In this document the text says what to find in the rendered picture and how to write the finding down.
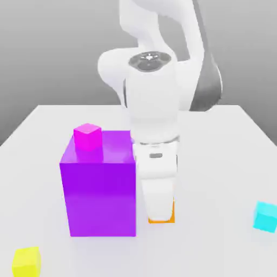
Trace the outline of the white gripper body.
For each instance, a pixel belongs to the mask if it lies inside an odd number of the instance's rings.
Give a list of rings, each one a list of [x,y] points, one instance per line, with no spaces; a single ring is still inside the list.
[[[133,144],[133,154],[141,179],[174,177],[177,173],[177,141],[158,144]]]

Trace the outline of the small orange cube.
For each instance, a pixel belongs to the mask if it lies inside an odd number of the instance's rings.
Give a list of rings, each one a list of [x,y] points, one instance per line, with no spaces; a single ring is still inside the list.
[[[166,210],[163,207],[159,207],[157,211],[152,211],[148,216],[148,222],[150,224],[164,224],[175,222],[175,199],[172,198],[171,210]]]

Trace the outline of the small magenta cube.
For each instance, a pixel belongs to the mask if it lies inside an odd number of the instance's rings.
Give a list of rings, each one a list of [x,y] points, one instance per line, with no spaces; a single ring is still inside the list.
[[[102,146],[102,129],[91,123],[85,123],[74,129],[75,147],[92,151]]]

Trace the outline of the small cyan cube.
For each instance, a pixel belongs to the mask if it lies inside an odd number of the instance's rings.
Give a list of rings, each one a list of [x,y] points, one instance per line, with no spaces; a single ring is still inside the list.
[[[277,229],[277,205],[258,201],[254,212],[253,227],[275,233]]]

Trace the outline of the small yellow cube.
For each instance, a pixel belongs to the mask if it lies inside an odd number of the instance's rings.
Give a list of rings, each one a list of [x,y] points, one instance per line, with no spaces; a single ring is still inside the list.
[[[14,277],[39,277],[41,273],[39,247],[17,249],[12,261],[12,273]]]

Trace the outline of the large purple box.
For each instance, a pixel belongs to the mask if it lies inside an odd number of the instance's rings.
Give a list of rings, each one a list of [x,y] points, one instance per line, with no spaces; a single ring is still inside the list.
[[[69,232],[136,235],[136,164],[128,130],[105,130],[102,147],[82,151],[70,139],[60,161]]]

